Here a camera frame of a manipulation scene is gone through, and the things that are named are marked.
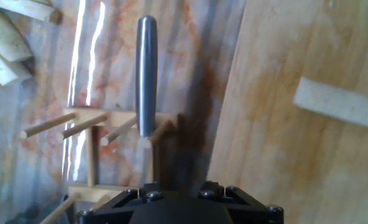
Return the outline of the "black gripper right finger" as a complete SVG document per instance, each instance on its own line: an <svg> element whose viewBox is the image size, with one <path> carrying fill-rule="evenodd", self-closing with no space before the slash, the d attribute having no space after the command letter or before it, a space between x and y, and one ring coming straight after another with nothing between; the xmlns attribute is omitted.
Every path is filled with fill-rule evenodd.
<svg viewBox="0 0 368 224"><path fill-rule="evenodd" d="M206 181L198 192L198 198L222 205L233 223L284 224L282 207L264 205L233 185L223 187L218 182Z"/></svg>

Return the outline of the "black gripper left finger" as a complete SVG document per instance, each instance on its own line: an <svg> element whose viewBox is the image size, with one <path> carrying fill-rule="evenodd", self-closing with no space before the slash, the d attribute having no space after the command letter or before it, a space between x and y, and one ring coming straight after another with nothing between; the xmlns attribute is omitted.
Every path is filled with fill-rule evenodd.
<svg viewBox="0 0 368 224"><path fill-rule="evenodd" d="M165 223L154 208L147 204L169 198L171 191L164 190L158 182L144 184L140 188L114 185L77 183L79 200L90 202L93 208L79 211L77 222L83 223Z"/></svg>

